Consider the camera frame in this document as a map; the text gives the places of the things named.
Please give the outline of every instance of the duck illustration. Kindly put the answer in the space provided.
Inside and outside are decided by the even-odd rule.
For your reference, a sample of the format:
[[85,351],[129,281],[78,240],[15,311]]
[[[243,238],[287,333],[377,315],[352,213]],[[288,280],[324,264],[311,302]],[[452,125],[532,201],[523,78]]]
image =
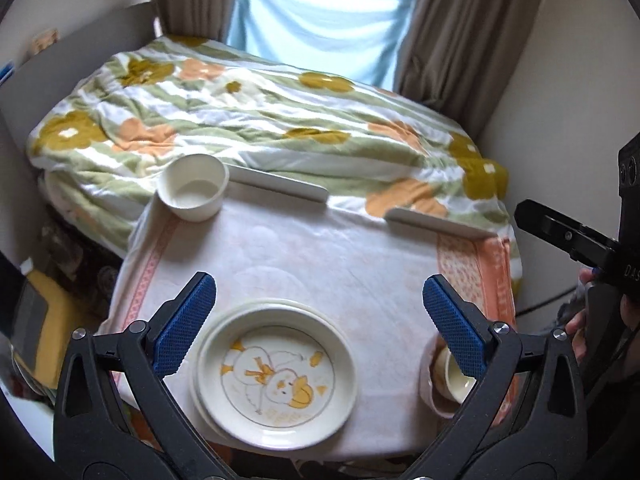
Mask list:
[[245,347],[236,341],[225,358],[220,374],[232,372],[244,384],[247,400],[262,413],[262,402],[267,398],[277,404],[286,404],[302,410],[314,399],[313,388],[305,375],[299,376],[292,366],[305,360],[301,354],[287,351],[267,352],[259,346]]

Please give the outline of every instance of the headboard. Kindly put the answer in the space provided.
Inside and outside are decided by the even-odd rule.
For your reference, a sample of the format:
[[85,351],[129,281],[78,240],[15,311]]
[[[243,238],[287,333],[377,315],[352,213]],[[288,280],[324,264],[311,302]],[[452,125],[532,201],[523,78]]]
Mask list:
[[137,50],[156,34],[150,2],[114,10],[28,60],[0,87],[0,115],[7,132],[24,152],[40,120],[117,52]]

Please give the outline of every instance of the metal bolt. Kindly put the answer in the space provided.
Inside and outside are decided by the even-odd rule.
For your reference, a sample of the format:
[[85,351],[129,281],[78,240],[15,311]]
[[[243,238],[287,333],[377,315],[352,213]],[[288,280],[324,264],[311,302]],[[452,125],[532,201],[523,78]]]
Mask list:
[[134,334],[139,334],[145,328],[146,328],[146,323],[144,321],[142,321],[141,319],[139,319],[139,320],[134,321],[133,323],[131,323],[129,325],[129,332],[132,332]]
[[496,321],[494,323],[494,332],[497,334],[508,334],[509,330],[511,330],[509,328],[509,325],[507,325],[503,321]]
[[78,339],[82,339],[84,336],[86,336],[86,330],[84,328],[76,328],[74,332],[71,334],[71,337],[76,341]]
[[566,341],[566,332],[561,328],[556,328],[554,330],[554,337],[558,339],[558,341]]

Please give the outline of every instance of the window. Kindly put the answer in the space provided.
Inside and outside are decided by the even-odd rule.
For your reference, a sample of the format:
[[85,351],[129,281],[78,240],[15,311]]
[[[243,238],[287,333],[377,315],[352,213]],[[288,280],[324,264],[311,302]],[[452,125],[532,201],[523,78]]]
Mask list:
[[227,43],[391,89],[414,0],[238,0]]

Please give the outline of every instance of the floral blanket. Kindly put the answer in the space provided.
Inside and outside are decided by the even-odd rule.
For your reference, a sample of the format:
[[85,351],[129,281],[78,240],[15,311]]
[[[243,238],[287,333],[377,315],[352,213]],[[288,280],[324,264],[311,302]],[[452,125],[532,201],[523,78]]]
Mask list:
[[[330,206],[382,217],[408,206],[513,240],[508,175],[458,124],[392,92],[201,38],[111,57],[31,133],[50,200],[117,254],[187,153],[319,184]],[[513,275],[520,277],[515,244]]]

